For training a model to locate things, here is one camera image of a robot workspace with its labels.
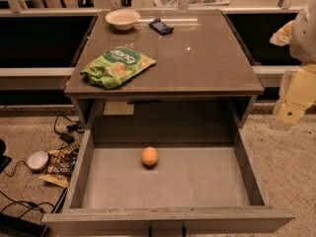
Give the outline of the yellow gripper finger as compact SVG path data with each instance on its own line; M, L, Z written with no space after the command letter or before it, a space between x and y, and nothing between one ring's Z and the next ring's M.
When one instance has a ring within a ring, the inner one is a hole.
M278 29L270 38L270 43L277 46L289 44L293 22L290 21Z
M273 128L295 125L316 102L316 65L302 63L297 70L282 76L279 99L274 108Z

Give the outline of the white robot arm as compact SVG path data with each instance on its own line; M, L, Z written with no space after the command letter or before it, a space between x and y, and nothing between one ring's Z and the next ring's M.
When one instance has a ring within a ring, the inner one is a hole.
M274 108L277 128L295 125L316 102L316 0L309 0L293 21L270 38L278 46L289 45L290 55L301 62L285 72Z

